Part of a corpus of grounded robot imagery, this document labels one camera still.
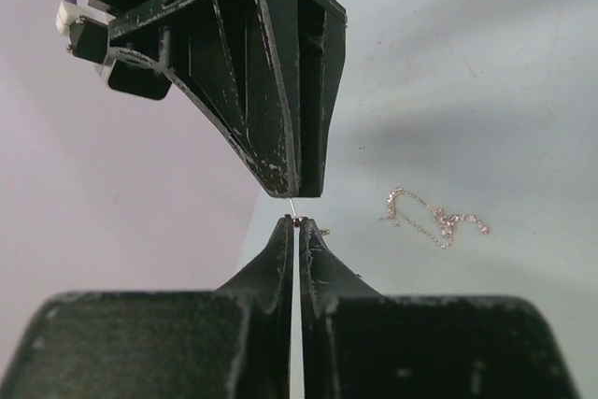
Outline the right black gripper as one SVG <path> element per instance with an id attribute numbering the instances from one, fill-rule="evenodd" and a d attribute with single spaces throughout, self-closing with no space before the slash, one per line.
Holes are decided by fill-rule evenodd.
<path id="1" fill-rule="evenodd" d="M 346 9 L 337 0 L 88 0 L 88 5 L 121 15 L 109 26 L 110 55 L 135 60 L 177 86 L 269 195 L 299 193 L 298 22 L 307 12 L 345 24 Z"/>

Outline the small gold earring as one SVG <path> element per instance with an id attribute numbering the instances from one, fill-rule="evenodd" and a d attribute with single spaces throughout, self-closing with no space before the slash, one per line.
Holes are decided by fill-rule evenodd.
<path id="1" fill-rule="evenodd" d="M 291 208 L 293 226 L 299 227 L 301 225 L 301 223 L 305 220 L 305 218 L 297 212 L 295 203 L 293 202 L 292 198 L 289 199 L 289 203 L 290 203 L 290 208 Z"/>

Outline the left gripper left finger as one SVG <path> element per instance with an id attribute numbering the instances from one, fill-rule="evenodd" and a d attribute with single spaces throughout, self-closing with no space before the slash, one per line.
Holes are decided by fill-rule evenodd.
<path id="1" fill-rule="evenodd" d="M 294 230 L 209 292 L 67 292 L 33 316 L 5 398 L 286 398 Z"/>

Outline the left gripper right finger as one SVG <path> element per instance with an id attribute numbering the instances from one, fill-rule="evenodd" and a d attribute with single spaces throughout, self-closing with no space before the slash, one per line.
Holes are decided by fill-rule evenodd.
<path id="1" fill-rule="evenodd" d="M 308 398 L 575 398 L 548 323 L 512 296 L 389 296 L 299 226 Z"/>

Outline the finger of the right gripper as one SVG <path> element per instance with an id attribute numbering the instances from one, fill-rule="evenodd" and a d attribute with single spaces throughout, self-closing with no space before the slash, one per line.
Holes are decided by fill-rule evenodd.
<path id="1" fill-rule="evenodd" d="M 346 15 L 298 0 L 301 174 L 298 196 L 322 195 L 335 102 L 346 59 Z"/>

